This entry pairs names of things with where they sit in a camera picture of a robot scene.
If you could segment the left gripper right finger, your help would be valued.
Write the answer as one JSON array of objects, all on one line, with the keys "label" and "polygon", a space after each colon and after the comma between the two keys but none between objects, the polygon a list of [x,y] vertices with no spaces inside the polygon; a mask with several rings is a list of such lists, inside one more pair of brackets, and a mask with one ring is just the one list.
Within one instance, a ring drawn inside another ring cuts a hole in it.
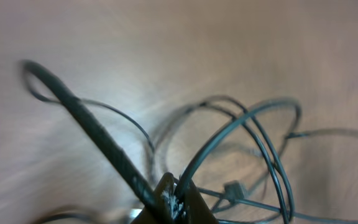
[{"label": "left gripper right finger", "polygon": [[183,213],[179,216],[180,224],[218,224],[218,220],[211,213],[199,190],[191,180],[188,184],[183,200]]}]

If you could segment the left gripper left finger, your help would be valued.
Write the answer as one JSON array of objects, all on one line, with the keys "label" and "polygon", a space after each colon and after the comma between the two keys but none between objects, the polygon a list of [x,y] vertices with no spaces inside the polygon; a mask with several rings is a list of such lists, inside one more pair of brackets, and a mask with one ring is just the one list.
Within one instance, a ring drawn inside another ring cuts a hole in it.
[{"label": "left gripper left finger", "polygon": [[170,206],[163,193],[166,192],[170,196],[173,192],[173,175],[169,172],[165,173],[152,190],[150,185],[142,177],[139,172],[131,174],[131,189],[139,200],[144,204],[144,208],[136,216],[133,224],[158,224],[158,223],[174,223]]}]

